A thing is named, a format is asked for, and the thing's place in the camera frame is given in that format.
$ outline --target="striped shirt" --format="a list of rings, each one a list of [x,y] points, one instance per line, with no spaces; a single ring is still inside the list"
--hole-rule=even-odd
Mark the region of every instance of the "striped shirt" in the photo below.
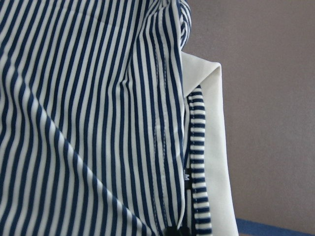
[[[184,0],[0,1],[0,235],[211,235],[190,25]]]

